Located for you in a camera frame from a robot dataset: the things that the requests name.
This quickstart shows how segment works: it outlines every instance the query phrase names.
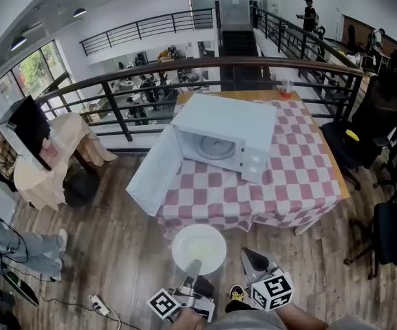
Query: plaid shirt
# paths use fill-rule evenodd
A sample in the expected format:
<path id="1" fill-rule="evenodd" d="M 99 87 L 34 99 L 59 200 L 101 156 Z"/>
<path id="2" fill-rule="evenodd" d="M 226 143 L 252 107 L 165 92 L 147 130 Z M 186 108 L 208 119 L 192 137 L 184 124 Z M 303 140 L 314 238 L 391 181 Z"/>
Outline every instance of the plaid shirt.
<path id="1" fill-rule="evenodd" d="M 0 146 L 0 173 L 9 181 L 13 181 L 14 162 L 18 154 L 7 141 Z"/>

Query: metal railing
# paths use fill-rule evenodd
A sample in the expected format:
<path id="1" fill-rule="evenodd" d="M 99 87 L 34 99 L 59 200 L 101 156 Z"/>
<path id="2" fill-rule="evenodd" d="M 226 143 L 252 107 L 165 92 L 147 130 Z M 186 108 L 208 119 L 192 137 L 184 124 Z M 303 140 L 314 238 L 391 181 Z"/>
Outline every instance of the metal railing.
<path id="1" fill-rule="evenodd" d="M 299 77 L 304 76 L 312 84 L 313 90 L 320 100 L 324 101 L 323 104 L 332 116 L 341 118 L 341 111 L 346 107 L 343 117 L 348 118 L 352 107 L 344 104 L 354 104 L 364 73 L 347 56 L 326 43 L 322 36 L 307 32 L 298 25 L 265 10 L 257 8 L 256 11 L 253 17 L 257 20 L 253 21 L 253 24 L 257 25 L 258 30 L 261 30 L 267 39 L 277 45 L 278 52 L 283 52 L 288 58 L 314 60 L 328 65 L 344 65 L 356 70 L 355 74 L 348 75 L 313 69 L 305 69 L 305 71 L 300 69 L 298 72 Z"/>
<path id="2" fill-rule="evenodd" d="M 280 85 L 281 81 L 276 80 L 243 80 L 242 78 L 236 80 L 201 80 L 198 82 L 179 82 L 173 83 L 170 85 L 154 85 L 152 87 L 146 87 L 144 89 L 127 89 L 125 91 L 117 91 L 113 92 L 109 85 L 109 82 L 132 78 L 140 75 L 154 74 L 156 72 L 165 72 L 171 70 L 179 70 L 179 69 L 193 69 L 193 68 L 203 68 L 203 67 L 233 67 L 233 71 L 236 73 L 239 72 L 240 67 L 245 66 L 253 66 L 253 67 L 283 67 L 283 68 L 292 68 L 292 69 L 301 69 L 301 70 L 309 70 L 309 71 L 318 71 L 318 72 L 330 72 L 335 74 L 340 74 L 350 77 L 355 77 L 357 79 L 361 78 L 363 73 L 354 68 L 344 67 L 340 65 L 334 65 L 329 63 L 320 63 L 313 62 L 308 60 L 291 60 L 288 58 L 266 58 L 266 57 L 258 57 L 258 56 L 225 56 L 219 58 L 194 58 L 194 59 L 183 59 L 177 60 L 170 63 L 154 63 L 139 67 L 134 67 L 132 69 L 127 69 L 125 71 L 115 72 L 111 74 L 105 74 L 102 76 L 93 77 L 87 80 L 83 80 L 78 83 L 74 83 L 73 85 L 69 85 L 62 89 L 56 89 L 50 93 L 44 94 L 40 98 L 36 99 L 36 102 L 39 105 L 43 105 L 46 102 L 50 101 L 55 97 L 61 97 L 64 94 L 71 93 L 76 90 L 92 87 L 95 85 L 101 85 L 103 88 L 103 93 L 91 98 L 84 98 L 82 100 L 76 102 L 69 102 L 60 107 L 54 107 L 53 109 L 49 109 L 44 111 L 48 113 L 50 111 L 56 111 L 57 109 L 66 108 L 71 111 L 71 107 L 75 105 L 81 105 L 84 103 L 91 102 L 100 102 L 103 101 L 102 107 L 98 109 L 94 109 L 91 111 L 80 112 L 80 115 L 87 119 L 89 116 L 101 114 L 101 113 L 111 113 L 115 118 L 111 120 L 101 120 L 97 122 L 92 122 L 87 120 L 89 126 L 102 126 L 102 125 L 112 125 L 117 124 L 120 126 L 119 131 L 105 131 L 97 133 L 99 136 L 110 136 L 110 135 L 121 135 L 123 134 L 128 141 L 133 140 L 133 135 L 139 135 L 142 133 L 157 133 L 161 132 L 162 129 L 139 129 L 140 126 L 133 126 L 134 129 L 129 129 L 127 124 L 130 122 L 149 122 L 156 120 L 170 120 L 173 118 L 173 108 L 175 106 L 175 96 L 174 99 L 171 99 L 169 94 L 175 93 L 176 89 L 190 89 L 190 90 L 198 90 L 202 87 L 208 87 L 213 85 L 223 85 L 230 84 L 234 86 L 234 90 L 242 90 L 245 89 L 246 85 L 250 85 L 252 83 L 257 83 L 261 85 L 263 89 L 264 86 L 269 87 L 270 89 L 274 85 Z M 317 99 L 302 99 L 302 101 L 306 103 L 315 103 L 315 104 L 324 104 L 324 105 L 334 105 L 337 107 L 337 113 L 333 115 L 328 114 L 312 114 L 315 118 L 332 118 L 335 120 L 340 120 L 343 118 L 347 118 L 347 114 L 350 113 L 350 109 L 352 108 L 353 102 L 358 92 L 358 83 L 355 82 L 353 85 L 347 84 L 346 87 L 338 86 L 338 85 L 329 85 L 329 84 L 314 84 L 312 82 L 295 82 L 294 86 L 297 87 L 312 87 L 314 89 L 323 89 L 328 91 L 340 91 L 343 93 L 349 93 L 350 96 L 342 97 L 338 99 L 331 100 L 317 100 Z M 125 103 L 118 104 L 118 97 L 129 97 L 136 93 L 140 92 L 150 92 L 150 91 L 158 91 L 165 90 L 167 95 L 162 97 L 157 102 L 144 102 L 143 104 L 129 104 Z M 168 115 L 157 115 L 143 117 L 143 118 L 125 118 L 122 114 L 122 111 L 129 111 L 131 109 L 146 109 L 148 107 L 171 107 L 172 112 Z"/>
<path id="3" fill-rule="evenodd" d="M 201 30 L 213 27 L 212 9 L 189 10 L 163 14 L 121 25 L 96 34 L 80 42 L 85 55 L 111 48 L 115 45 L 155 36 L 162 33 L 177 33 L 183 30 Z"/>

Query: staircase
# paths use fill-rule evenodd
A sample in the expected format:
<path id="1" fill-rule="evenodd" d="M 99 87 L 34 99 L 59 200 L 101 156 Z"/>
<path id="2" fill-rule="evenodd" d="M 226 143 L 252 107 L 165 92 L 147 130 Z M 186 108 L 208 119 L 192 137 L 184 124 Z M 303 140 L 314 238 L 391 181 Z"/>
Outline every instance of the staircase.
<path id="1" fill-rule="evenodd" d="M 224 31 L 222 34 L 223 48 L 220 55 L 222 56 L 258 56 L 256 48 L 255 35 L 252 30 L 249 31 Z M 233 80 L 233 67 L 220 68 L 221 80 Z M 239 77 L 242 80 L 260 80 L 260 67 L 240 67 Z M 245 85 L 243 89 L 258 89 L 258 85 Z M 222 85 L 222 91 L 232 91 L 233 85 Z"/>

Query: tablecloth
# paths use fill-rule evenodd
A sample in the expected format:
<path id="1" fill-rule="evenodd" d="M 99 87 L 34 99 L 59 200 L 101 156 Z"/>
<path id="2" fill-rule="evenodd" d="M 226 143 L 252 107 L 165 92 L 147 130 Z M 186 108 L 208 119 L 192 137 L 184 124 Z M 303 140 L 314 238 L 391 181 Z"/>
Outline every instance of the tablecloth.
<path id="1" fill-rule="evenodd" d="M 317 221 L 342 200 L 326 144 L 302 101 L 264 103 L 277 108 L 277 117 L 262 182 L 184 159 L 156 215 L 167 239 L 194 223 L 245 231 L 254 222 L 299 226 Z"/>
<path id="2" fill-rule="evenodd" d="M 19 194 L 39 210 L 45 206 L 59 210 L 58 205 L 65 203 L 62 184 L 69 159 L 76 149 L 86 162 L 97 166 L 117 158 L 103 147 L 97 135 L 77 113 L 58 116 L 53 119 L 51 127 L 61 145 L 56 167 L 51 171 L 38 169 L 21 156 L 18 156 L 14 167 L 14 184 Z"/>

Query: red and white checkered tablecloth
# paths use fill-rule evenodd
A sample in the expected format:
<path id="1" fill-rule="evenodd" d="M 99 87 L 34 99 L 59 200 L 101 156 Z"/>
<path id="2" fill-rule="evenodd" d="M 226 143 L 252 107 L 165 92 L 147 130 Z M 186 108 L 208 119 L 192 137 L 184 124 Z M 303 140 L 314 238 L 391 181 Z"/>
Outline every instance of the red and white checkered tablecloth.
<path id="1" fill-rule="evenodd" d="M 185 159 L 156 215 L 167 239 L 194 223 L 245 231 L 254 222 L 299 226 L 320 219 L 342 200 L 326 144 L 303 103 L 264 103 L 277 108 L 277 118 L 262 183 Z"/>

